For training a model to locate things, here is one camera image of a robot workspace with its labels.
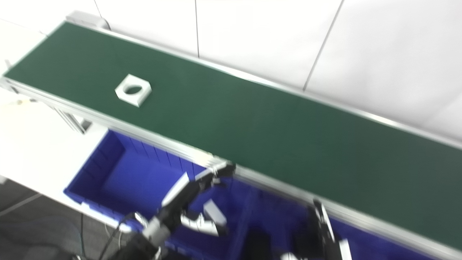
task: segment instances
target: white wall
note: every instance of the white wall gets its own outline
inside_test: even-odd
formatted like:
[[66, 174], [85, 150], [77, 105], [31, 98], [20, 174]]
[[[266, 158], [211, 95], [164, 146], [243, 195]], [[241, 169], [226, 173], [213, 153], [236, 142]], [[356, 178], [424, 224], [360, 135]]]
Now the white wall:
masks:
[[[93, 0], [0, 0], [0, 19], [32, 35], [73, 9], [101, 13], [114, 31], [300, 90], [310, 75], [308, 92], [462, 140], [460, 1], [344, 0], [323, 46], [340, 3], [96, 0], [98, 9]], [[23, 53], [3, 42], [0, 58]]]

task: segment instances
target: black cable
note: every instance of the black cable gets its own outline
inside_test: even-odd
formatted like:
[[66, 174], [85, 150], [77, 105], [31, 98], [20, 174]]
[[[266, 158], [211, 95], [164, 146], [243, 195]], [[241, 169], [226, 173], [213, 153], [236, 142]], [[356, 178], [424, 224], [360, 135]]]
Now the black cable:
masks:
[[106, 250], [108, 250], [108, 247], [109, 247], [109, 245], [111, 244], [112, 239], [114, 238], [114, 236], [115, 236], [115, 235], [117, 234], [117, 232], [119, 231], [120, 225], [122, 225], [122, 224], [125, 223], [127, 220], [132, 219], [132, 218], [134, 218], [134, 212], [128, 213], [125, 217], [123, 217], [123, 219], [119, 222], [119, 224], [117, 225], [117, 227], [115, 228], [115, 230], [112, 231], [112, 234], [111, 234], [111, 236], [109, 237], [109, 239], [108, 239], [108, 241], [106, 242], [106, 244], [104, 245], [104, 248], [103, 248], [103, 250], [101, 251], [101, 254], [99, 255], [98, 260], [103, 259], [104, 253], [106, 252]]
[[82, 256], [86, 258], [84, 243], [84, 214], [80, 213], [80, 243], [82, 244]]

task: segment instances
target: white table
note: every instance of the white table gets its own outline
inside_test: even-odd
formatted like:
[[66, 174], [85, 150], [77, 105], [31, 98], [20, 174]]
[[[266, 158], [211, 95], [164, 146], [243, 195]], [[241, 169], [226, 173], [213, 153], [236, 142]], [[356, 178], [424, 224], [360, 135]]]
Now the white table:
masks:
[[97, 124], [85, 135], [74, 132], [42, 103], [2, 104], [0, 175], [115, 227], [117, 221], [63, 193], [106, 132]]

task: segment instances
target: metal leg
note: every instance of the metal leg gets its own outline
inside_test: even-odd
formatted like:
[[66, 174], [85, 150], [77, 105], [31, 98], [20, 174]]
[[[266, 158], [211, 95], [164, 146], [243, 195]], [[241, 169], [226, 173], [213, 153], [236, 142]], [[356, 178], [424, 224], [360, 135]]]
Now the metal leg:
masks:
[[88, 128], [91, 125], [91, 122], [88, 120], [83, 119], [82, 122], [79, 122], [74, 115], [66, 113], [62, 110], [59, 110], [55, 107], [51, 107], [51, 109], [55, 110], [58, 115], [67, 123], [67, 125], [74, 131], [81, 133], [82, 135], [86, 133]]

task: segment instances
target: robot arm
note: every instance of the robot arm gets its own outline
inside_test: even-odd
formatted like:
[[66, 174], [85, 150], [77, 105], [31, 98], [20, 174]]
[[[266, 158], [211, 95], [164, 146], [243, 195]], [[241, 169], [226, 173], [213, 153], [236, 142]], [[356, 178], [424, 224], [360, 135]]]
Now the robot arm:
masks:
[[180, 225], [210, 235], [223, 235], [224, 227], [207, 221], [202, 215], [196, 220], [186, 215], [190, 203], [204, 190], [219, 182], [220, 177], [229, 177], [234, 174], [235, 164], [220, 163], [207, 168], [198, 174], [195, 180], [190, 181], [184, 174], [170, 189], [162, 201], [162, 207], [152, 217], [142, 233], [135, 235], [125, 247], [121, 248], [110, 260], [159, 260], [165, 255], [162, 252], [164, 242]]

